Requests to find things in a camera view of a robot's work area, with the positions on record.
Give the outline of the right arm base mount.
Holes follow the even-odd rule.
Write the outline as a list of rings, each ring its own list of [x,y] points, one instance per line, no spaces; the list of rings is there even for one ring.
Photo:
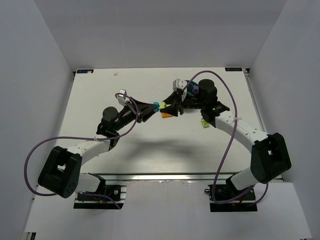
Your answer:
[[[240,212],[257,212],[256,195],[253,188],[241,191],[232,191],[226,184],[217,184],[214,189],[213,184],[209,184],[204,189],[204,193],[209,197],[209,206],[211,213],[240,213]]]

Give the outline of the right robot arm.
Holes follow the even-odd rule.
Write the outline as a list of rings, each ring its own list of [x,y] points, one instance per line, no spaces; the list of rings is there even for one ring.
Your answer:
[[[226,186],[237,196],[257,183],[267,184],[292,167],[284,137],[279,133],[260,131],[233,114],[217,97],[217,88],[210,79],[202,79],[192,91],[191,83],[176,79],[172,94],[164,100],[160,112],[177,117],[185,109],[199,109],[202,119],[241,143],[251,154],[250,166],[226,180]]]

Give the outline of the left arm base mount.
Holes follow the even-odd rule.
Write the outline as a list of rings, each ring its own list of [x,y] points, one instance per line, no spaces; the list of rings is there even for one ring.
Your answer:
[[[73,208],[81,210],[120,210],[124,206],[127,185],[124,182],[107,182],[102,190],[94,193],[77,192]]]

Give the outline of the purple orange lego stack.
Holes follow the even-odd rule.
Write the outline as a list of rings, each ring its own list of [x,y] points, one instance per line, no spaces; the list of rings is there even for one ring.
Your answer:
[[[199,87],[198,86],[194,86],[192,92],[196,96],[199,93]]]

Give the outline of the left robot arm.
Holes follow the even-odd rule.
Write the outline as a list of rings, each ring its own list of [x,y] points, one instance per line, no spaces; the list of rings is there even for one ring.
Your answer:
[[[112,150],[119,141],[120,129],[132,122],[146,122],[157,111],[157,104],[134,99],[124,102],[121,111],[113,106],[105,108],[96,133],[106,139],[86,140],[67,148],[55,146],[40,172],[38,184],[63,198],[74,192],[104,194],[106,181],[96,174],[81,173],[82,165]]]

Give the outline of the lime green lego brick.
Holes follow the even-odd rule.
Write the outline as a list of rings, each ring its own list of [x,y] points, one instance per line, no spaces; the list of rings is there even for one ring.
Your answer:
[[[159,104],[159,109],[160,110],[162,110],[162,109],[164,109],[164,108],[166,108],[166,103],[165,102],[161,102],[160,104]]]

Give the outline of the blue lego brick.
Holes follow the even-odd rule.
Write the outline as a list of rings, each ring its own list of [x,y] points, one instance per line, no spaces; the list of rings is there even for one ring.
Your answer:
[[[159,110],[160,110],[160,103],[159,103],[159,102],[153,102],[153,104],[156,106],[153,111],[154,111],[155,113],[159,112]]]

